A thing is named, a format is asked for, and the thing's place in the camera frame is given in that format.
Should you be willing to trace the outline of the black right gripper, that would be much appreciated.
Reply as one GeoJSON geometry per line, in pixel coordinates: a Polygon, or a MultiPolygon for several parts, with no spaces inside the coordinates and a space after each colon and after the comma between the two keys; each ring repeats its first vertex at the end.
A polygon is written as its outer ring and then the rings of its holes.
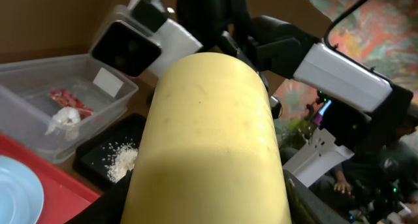
{"type": "Polygon", "coordinates": [[[267,87],[263,71],[292,79],[314,44],[321,39],[288,22],[258,16],[237,23],[236,35],[223,31],[218,46],[224,54],[249,65],[267,87]]]}

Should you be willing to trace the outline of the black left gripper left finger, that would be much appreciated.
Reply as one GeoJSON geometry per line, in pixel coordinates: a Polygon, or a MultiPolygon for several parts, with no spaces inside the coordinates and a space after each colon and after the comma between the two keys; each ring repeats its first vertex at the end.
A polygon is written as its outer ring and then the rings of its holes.
{"type": "Polygon", "coordinates": [[[129,171],[114,187],[65,224],[120,224],[132,174],[129,171]]]}

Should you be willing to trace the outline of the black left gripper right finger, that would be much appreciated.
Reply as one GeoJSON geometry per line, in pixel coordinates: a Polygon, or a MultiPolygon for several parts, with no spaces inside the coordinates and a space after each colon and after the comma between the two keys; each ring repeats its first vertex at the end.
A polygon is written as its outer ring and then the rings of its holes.
{"type": "Polygon", "coordinates": [[[283,176],[292,224],[349,224],[288,170],[283,176]]]}

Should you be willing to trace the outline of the rice food leftovers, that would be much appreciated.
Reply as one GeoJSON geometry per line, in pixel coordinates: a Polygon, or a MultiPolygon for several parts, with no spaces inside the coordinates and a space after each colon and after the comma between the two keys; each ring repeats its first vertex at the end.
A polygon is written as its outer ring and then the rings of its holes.
{"type": "Polygon", "coordinates": [[[112,155],[109,155],[105,161],[106,177],[112,182],[120,181],[128,171],[135,167],[135,160],[138,155],[138,149],[132,144],[120,144],[117,148],[112,148],[112,155]]]}

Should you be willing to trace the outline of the white tissue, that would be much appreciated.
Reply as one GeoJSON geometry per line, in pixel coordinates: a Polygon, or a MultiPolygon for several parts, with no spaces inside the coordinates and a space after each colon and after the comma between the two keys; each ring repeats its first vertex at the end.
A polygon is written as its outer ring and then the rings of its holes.
{"type": "Polygon", "coordinates": [[[53,133],[58,125],[72,126],[81,121],[80,114],[77,109],[66,106],[52,116],[52,121],[48,125],[45,135],[53,133]]]}

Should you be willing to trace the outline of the yellow plastic cup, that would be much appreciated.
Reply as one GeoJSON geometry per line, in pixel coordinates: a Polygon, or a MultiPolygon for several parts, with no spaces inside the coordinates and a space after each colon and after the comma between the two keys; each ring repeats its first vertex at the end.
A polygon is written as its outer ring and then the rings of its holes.
{"type": "Polygon", "coordinates": [[[291,222],[268,96],[253,69],[205,52],[159,79],[121,222],[291,222]]]}

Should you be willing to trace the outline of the red snack wrapper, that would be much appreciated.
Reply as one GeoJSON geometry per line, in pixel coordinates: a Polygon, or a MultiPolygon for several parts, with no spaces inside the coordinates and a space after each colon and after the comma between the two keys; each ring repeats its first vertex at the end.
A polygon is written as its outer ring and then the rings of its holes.
{"type": "Polygon", "coordinates": [[[86,106],[67,89],[53,90],[49,92],[48,96],[62,107],[75,108],[81,119],[85,119],[93,114],[93,110],[90,107],[86,106]]]}

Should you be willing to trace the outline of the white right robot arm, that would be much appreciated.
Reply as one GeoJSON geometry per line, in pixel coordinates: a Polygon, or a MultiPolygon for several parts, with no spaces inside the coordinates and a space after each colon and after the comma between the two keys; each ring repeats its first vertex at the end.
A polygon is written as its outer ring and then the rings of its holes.
{"type": "Polygon", "coordinates": [[[223,52],[256,73],[271,71],[318,91],[330,103],[321,128],[354,152],[388,146],[407,114],[413,93],[328,47],[297,26],[259,16],[220,33],[223,52]]]}

